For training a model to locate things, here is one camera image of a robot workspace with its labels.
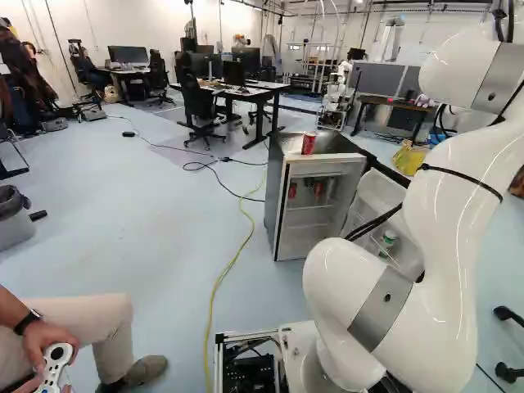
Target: black table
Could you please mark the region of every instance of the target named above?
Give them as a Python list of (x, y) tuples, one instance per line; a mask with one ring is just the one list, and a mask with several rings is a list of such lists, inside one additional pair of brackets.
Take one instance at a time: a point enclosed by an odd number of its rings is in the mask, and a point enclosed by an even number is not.
[(151, 70), (149, 68), (137, 68), (133, 70), (109, 70), (104, 67), (97, 67), (97, 72), (107, 73), (111, 75), (111, 78), (113, 79), (113, 84), (118, 88), (119, 95), (122, 97), (122, 103), (127, 106), (133, 106), (129, 102), (127, 87), (125, 87), (122, 83), (125, 84), (127, 81), (134, 79), (144, 80), (147, 77), (147, 75), (151, 72)]
[[(272, 131), (277, 131), (283, 129), (283, 127), (278, 127), (278, 103), (280, 98), (280, 92), (286, 88), (288, 85), (285, 84), (272, 84), (271, 82), (259, 82), (258, 84), (246, 83), (246, 87), (250, 91), (249, 93), (240, 93), (238, 92), (238, 86), (230, 86), (230, 88), (225, 88), (223, 90), (218, 90), (210, 85), (205, 83), (201, 84), (201, 88), (215, 93), (218, 97), (222, 97), (226, 101), (226, 119), (227, 121), (234, 121), (240, 118), (240, 116), (233, 114), (233, 101), (243, 101), (251, 102), (256, 104), (256, 135), (255, 138), (245, 144), (242, 148), (249, 149), (257, 143), (260, 143), (266, 139), (263, 135), (263, 125), (264, 125), (264, 104), (273, 98), (273, 121), (272, 121)], [(171, 88), (181, 91), (182, 87), (180, 84), (171, 84)], [(187, 123), (183, 124), (191, 128), (192, 121), (191, 115), (186, 111)]]
[(357, 115), (357, 120), (355, 121), (355, 128), (353, 129), (353, 132), (351, 133), (351, 136), (354, 137), (357, 133), (360, 131), (360, 121), (362, 120), (362, 114), (364, 113), (364, 109), (367, 105), (387, 105), (387, 106), (393, 106), (396, 108), (404, 108), (408, 109), (410, 111), (416, 111), (419, 113), (418, 122), (415, 126), (415, 129), (413, 130), (413, 136), (411, 137), (411, 140), (413, 143), (415, 143), (418, 133), (420, 132), (420, 128), (422, 127), (422, 123), (424, 123), (424, 120), (426, 119), (426, 116), (429, 112), (433, 111), (433, 108), (423, 108), (421, 106), (416, 106), (414, 104), (408, 103), (408, 102), (396, 102), (396, 101), (390, 101), (387, 97), (382, 96), (360, 96), (358, 100), (361, 102), (359, 114)]

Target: gray bin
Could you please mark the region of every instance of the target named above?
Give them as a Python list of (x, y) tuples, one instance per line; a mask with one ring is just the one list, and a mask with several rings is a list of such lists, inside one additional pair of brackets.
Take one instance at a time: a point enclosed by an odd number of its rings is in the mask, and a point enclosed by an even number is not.
[(30, 239), (36, 227), (25, 212), (30, 201), (14, 186), (0, 186), (0, 251)]

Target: knee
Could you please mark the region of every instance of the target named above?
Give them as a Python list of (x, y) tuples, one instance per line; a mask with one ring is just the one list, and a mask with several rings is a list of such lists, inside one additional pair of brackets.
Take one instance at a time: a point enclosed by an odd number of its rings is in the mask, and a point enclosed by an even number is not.
[(131, 323), (133, 321), (133, 302), (131, 298), (124, 293), (111, 295), (111, 303), (116, 315), (121, 323)]

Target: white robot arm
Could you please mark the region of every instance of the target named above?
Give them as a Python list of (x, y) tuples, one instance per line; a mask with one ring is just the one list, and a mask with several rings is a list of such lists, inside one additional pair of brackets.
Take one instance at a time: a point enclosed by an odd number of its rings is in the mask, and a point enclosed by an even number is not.
[(500, 198), (524, 165), (524, 24), (501, 43), (486, 23), (444, 43), (419, 82), (429, 97), (502, 114), (504, 121), (439, 144), (400, 211), (424, 256), (413, 283), (340, 238), (308, 255), (304, 289), (319, 332), (318, 358), (347, 391), (388, 370), (416, 392), (455, 393), (477, 357), (475, 263)]

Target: game controller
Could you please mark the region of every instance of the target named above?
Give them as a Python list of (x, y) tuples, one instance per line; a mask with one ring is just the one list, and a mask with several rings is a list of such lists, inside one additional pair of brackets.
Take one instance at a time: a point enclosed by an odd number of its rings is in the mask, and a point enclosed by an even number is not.
[(60, 393), (58, 380), (74, 352), (75, 348), (67, 343), (53, 344), (45, 350), (43, 358), (46, 360), (46, 367), (43, 370), (43, 382), (35, 393)]

